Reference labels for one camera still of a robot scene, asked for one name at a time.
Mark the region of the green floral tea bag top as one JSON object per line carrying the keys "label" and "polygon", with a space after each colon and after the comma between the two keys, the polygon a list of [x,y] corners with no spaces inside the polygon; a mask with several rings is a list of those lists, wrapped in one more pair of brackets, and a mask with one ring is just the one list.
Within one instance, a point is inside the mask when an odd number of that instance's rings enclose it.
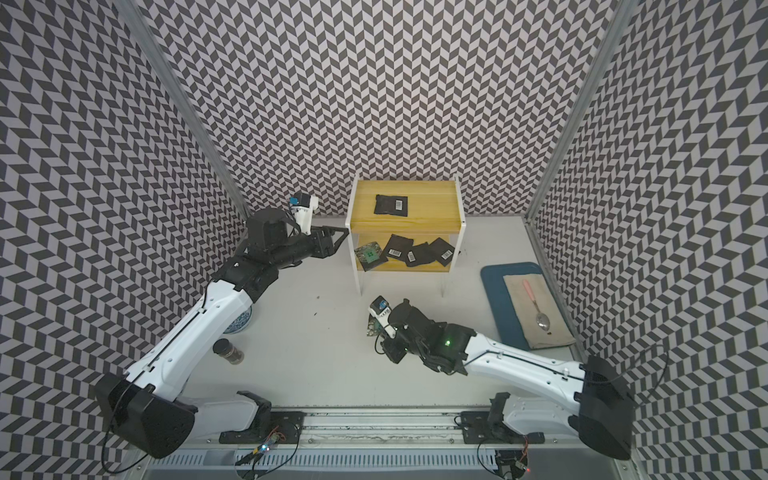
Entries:
{"label": "green floral tea bag top", "polygon": [[386,324],[382,324],[381,320],[377,316],[368,316],[367,335],[369,337],[377,337],[385,328]]}

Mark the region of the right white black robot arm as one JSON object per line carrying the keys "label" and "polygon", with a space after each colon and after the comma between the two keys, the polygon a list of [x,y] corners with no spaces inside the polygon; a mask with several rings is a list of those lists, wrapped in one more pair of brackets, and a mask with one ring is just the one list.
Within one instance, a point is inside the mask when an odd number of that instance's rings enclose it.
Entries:
{"label": "right white black robot arm", "polygon": [[445,375],[486,376],[554,404],[553,410],[524,412],[497,394],[488,423],[496,438],[557,433],[577,437],[592,450],[627,461],[632,453],[634,395],[607,361],[556,360],[492,340],[459,324],[427,318],[408,300],[393,306],[377,297],[368,307],[384,338],[384,355],[394,364],[414,355]]}

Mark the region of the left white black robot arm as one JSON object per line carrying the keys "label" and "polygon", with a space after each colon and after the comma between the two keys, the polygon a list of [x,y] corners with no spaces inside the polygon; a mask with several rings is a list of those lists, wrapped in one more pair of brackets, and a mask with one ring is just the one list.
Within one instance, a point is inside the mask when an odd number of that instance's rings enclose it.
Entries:
{"label": "left white black robot arm", "polygon": [[225,330],[277,280],[306,258],[333,256],[349,231],[315,226],[310,207],[266,208],[246,221],[247,237],[212,276],[202,297],[175,327],[120,375],[106,373],[93,393],[106,436],[162,459],[187,440],[254,429],[265,436],[270,403],[251,392],[230,399],[184,399],[197,364]]}

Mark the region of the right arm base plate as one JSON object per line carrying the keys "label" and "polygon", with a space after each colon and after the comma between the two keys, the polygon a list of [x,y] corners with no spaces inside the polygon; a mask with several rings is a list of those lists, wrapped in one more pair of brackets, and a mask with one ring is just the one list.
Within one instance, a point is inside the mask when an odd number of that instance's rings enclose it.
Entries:
{"label": "right arm base plate", "polygon": [[532,444],[543,444],[544,434],[535,432],[528,437],[513,431],[502,420],[492,420],[489,411],[462,411],[454,418],[454,423],[460,430],[463,441],[469,445],[512,444],[524,445],[526,441]]}

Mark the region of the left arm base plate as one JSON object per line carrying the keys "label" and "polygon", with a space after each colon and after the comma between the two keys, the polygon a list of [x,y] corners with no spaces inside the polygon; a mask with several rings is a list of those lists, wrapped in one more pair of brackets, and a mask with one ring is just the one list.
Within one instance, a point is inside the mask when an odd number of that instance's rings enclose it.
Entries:
{"label": "left arm base plate", "polygon": [[241,431],[226,431],[219,435],[219,444],[256,445],[267,440],[275,430],[280,433],[279,445],[296,444],[303,431],[306,414],[302,411],[277,411],[269,417],[258,415],[252,424]]}

